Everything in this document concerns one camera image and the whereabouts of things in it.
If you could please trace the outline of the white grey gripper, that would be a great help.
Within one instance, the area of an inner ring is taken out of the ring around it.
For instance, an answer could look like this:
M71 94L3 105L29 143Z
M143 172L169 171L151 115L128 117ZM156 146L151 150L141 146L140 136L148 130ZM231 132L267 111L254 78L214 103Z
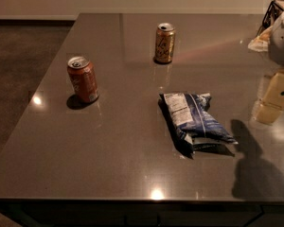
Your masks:
M270 36L269 57L284 66L284 11L275 20ZM255 120L273 124L284 112L284 68L279 69L264 83L263 96L255 110Z

